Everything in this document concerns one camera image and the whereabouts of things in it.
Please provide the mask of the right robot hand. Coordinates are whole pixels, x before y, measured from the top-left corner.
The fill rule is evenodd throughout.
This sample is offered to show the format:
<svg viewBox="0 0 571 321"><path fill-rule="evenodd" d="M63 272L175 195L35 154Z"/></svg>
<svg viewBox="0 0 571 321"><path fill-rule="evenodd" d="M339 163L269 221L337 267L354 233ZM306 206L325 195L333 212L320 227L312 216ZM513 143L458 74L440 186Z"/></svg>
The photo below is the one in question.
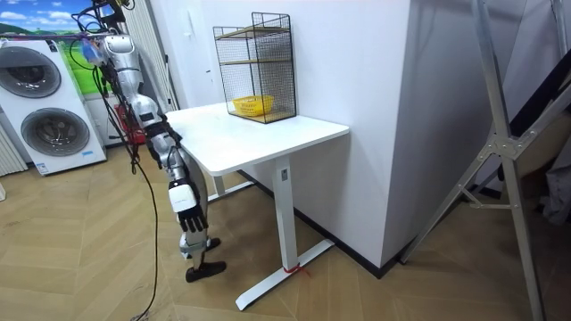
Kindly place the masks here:
<svg viewBox="0 0 571 321"><path fill-rule="evenodd" d="M171 207L184 232L202 232L209 227L198 196L184 178L170 181L168 192Z"/></svg>

